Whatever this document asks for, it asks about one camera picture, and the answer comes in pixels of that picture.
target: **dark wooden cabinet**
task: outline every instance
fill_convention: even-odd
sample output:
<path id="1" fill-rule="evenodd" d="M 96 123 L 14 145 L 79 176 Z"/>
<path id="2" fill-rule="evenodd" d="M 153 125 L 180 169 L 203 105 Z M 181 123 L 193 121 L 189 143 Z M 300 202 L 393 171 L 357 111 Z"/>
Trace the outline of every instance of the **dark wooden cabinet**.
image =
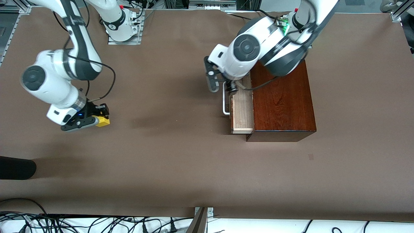
<path id="1" fill-rule="evenodd" d="M 273 79 L 273 76 L 257 63 L 250 71 L 250 77 L 246 78 L 251 79 L 252 87 L 257 87 Z M 253 126 L 251 133 L 247 134 L 249 142 L 297 142 L 316 132 L 305 62 L 290 74 L 254 90 L 251 103 L 245 101 L 246 95 L 251 95 L 251 92 L 240 91 L 237 95 L 232 99 L 232 106 L 238 106 L 232 107 L 232 125 L 242 122 Z M 239 95 L 244 95 L 243 107 L 237 102 L 241 99 Z M 252 108 L 253 117 L 247 118 L 242 110 Z"/>

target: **white surface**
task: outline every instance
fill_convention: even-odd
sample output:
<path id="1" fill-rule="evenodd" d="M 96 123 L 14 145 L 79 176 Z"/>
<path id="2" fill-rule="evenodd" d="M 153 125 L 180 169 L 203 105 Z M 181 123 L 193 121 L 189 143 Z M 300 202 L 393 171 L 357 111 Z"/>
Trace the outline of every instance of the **white surface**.
<path id="1" fill-rule="evenodd" d="M 65 222 L 72 226 L 89 226 L 96 218 L 72 218 L 65 219 Z M 98 220 L 99 223 L 91 228 L 90 233 L 100 233 L 107 225 L 111 223 L 113 218 L 105 220 Z M 169 217 L 160 217 L 162 224 L 170 221 Z M 224 230 L 224 233 L 301 233 L 305 229 L 309 220 L 266 220 L 266 219 L 229 219 L 229 218 L 210 218 L 207 228 L 207 233 L 216 233 Z M 32 222 L 32 226 L 37 226 L 37 222 Z M 175 226 L 177 229 L 186 228 L 190 225 L 191 219 L 177 221 Z M 362 233 L 365 221 L 327 221 L 327 220 L 315 220 L 313 221 L 307 233 L 331 233 L 333 227 L 338 227 L 343 233 Z M 122 222 L 122 224 L 132 227 L 133 223 Z M 2 233 L 15 233 L 18 232 L 24 225 L 24 220 L 10 220 L 0 223 L 0 231 Z M 159 227 L 158 221 L 150 221 L 145 223 L 149 233 L 152 233 Z M 163 230 L 170 230 L 169 225 Z M 88 228 L 77 228 L 79 233 L 87 233 Z M 63 230 L 64 233 L 71 233 L 68 230 Z M 117 225 L 114 233 L 127 233 L 127 229 L 124 226 Z M 142 224 L 138 224 L 134 233 L 142 232 Z M 393 222 L 370 222 L 366 228 L 366 233 L 413 233 L 414 223 L 393 223 Z M 41 229 L 33 230 L 33 233 L 43 233 Z"/>
<path id="2" fill-rule="evenodd" d="M 380 13 L 382 0 L 364 0 L 365 5 L 352 6 L 346 5 L 345 0 L 340 0 L 335 12 L 342 13 Z M 262 0 L 260 6 L 264 11 L 293 11 L 299 7 L 301 0 Z"/>
<path id="3" fill-rule="evenodd" d="M 262 0 L 260 9 L 264 11 L 294 11 L 298 8 L 301 0 Z"/>

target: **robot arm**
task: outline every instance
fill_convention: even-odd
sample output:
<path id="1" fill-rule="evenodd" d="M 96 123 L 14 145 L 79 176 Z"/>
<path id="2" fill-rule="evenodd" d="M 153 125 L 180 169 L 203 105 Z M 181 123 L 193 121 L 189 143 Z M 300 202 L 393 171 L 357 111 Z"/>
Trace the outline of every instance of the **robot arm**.
<path id="1" fill-rule="evenodd" d="M 56 12 L 73 42 L 72 49 L 46 50 L 22 75 L 22 86 L 38 99 L 51 104 L 47 117 L 72 131 L 109 124 L 105 104 L 96 106 L 71 84 L 71 80 L 94 80 L 101 72 L 101 59 L 93 46 L 75 0 L 31 0 Z M 88 0 L 102 16 L 108 34 L 115 40 L 129 39 L 134 30 L 135 12 L 122 10 L 116 0 Z"/>
<path id="2" fill-rule="evenodd" d="M 210 91 L 219 90 L 217 74 L 221 73 L 227 90 L 236 92 L 234 82 L 243 78 L 258 61 L 274 76 L 289 74 L 304 59 L 308 47 L 330 20 L 338 2 L 302 0 L 298 11 L 290 14 L 294 27 L 286 35 L 269 17 L 247 22 L 228 47 L 219 44 L 205 57 Z"/>

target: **power cord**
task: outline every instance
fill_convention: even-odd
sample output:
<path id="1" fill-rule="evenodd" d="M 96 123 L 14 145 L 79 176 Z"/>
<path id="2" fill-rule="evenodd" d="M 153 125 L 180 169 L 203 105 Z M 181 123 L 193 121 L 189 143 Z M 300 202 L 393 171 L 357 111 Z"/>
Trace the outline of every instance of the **power cord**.
<path id="1" fill-rule="evenodd" d="M 147 227 L 145 226 L 145 221 L 142 222 L 142 233 L 148 233 Z"/>
<path id="2" fill-rule="evenodd" d="M 233 15 L 234 17 L 239 17 L 239 18 L 242 18 L 242 19 L 251 20 L 251 18 L 247 18 L 247 17 L 240 16 L 240 15 L 234 15 L 234 14 L 230 14 L 230 15 Z"/>
<path id="3" fill-rule="evenodd" d="M 157 229 L 155 229 L 152 233 L 155 233 L 156 231 L 161 232 L 161 229 L 162 229 L 163 227 L 165 227 L 165 226 L 166 226 L 166 225 L 168 225 L 168 224 L 171 224 L 172 222 L 177 222 L 177 221 L 186 220 L 186 219 L 193 219 L 193 218 L 180 218 L 180 219 L 174 219 L 173 221 L 170 221 L 169 223 L 166 223 L 166 224 L 164 224 L 164 225 L 161 225 L 160 227 L 158 227 Z"/>
<path id="4" fill-rule="evenodd" d="M 311 222 L 312 222 L 312 221 L 313 221 L 313 220 L 310 220 L 310 221 L 308 222 L 308 224 L 306 225 L 305 230 L 304 230 L 302 233 L 306 233 L 306 232 L 308 231 L 309 225 L 311 224 Z"/>
<path id="5" fill-rule="evenodd" d="M 342 233 L 341 229 L 339 229 L 337 227 L 332 228 L 332 233 L 337 233 L 337 232 L 335 232 L 335 230 L 338 230 L 339 233 Z"/>
<path id="6" fill-rule="evenodd" d="M 268 14 L 267 12 L 265 12 L 264 10 L 258 9 L 258 10 L 254 10 L 254 11 L 256 11 L 256 12 L 262 12 L 264 15 L 266 15 L 267 17 L 269 17 L 271 19 L 277 19 L 277 17 L 271 16 L 270 14 Z"/>
<path id="7" fill-rule="evenodd" d="M 132 20 L 136 20 L 136 19 L 138 19 L 139 17 L 141 17 L 141 16 L 142 16 L 142 13 L 144 12 L 144 8 L 143 8 L 142 6 L 140 6 L 140 5 L 138 5 L 137 3 L 132 2 L 131 0 L 129 1 L 129 4 L 130 4 L 130 6 L 132 6 L 132 8 L 134 8 L 134 6 L 137 6 L 137 7 L 139 7 L 139 8 L 140 8 L 140 14 L 139 14 L 137 17 L 132 18 Z"/>
<path id="8" fill-rule="evenodd" d="M 365 225 L 363 226 L 363 233 L 365 233 L 365 230 L 366 230 L 366 227 L 368 226 L 368 223 L 369 223 L 370 221 L 367 221 L 366 223 L 365 223 Z"/>
<path id="9" fill-rule="evenodd" d="M 5 202 L 8 202 L 8 201 L 17 201 L 17 200 L 20 200 L 20 201 L 30 201 L 30 202 L 36 204 L 42 210 L 42 212 L 45 215 L 45 217 L 48 216 L 48 214 L 46 213 L 46 210 L 43 208 L 42 205 L 40 205 L 38 202 L 36 202 L 36 201 L 34 201 L 32 199 L 29 199 L 29 198 L 21 198 L 21 197 L 8 198 L 8 199 L 5 199 L 5 200 L 0 201 L 0 203 L 5 203 Z M 23 227 L 23 230 L 25 231 L 26 230 L 26 227 L 28 226 L 30 228 L 30 232 L 32 233 L 33 231 L 32 231 L 32 228 L 30 226 L 30 223 L 26 220 L 26 218 L 24 218 L 24 219 L 26 221 L 26 225 Z M 47 219 L 45 219 L 45 222 L 46 222 L 46 226 L 48 226 L 48 220 Z"/>
<path id="10" fill-rule="evenodd" d="M 171 230 L 170 230 L 170 233 L 175 233 L 175 232 L 177 232 L 178 230 L 177 230 L 177 228 L 176 228 L 176 226 L 175 226 L 175 224 L 174 224 L 174 222 L 173 222 L 173 217 L 171 217 L 171 219 L 170 219 L 170 223 L 171 223 Z"/>

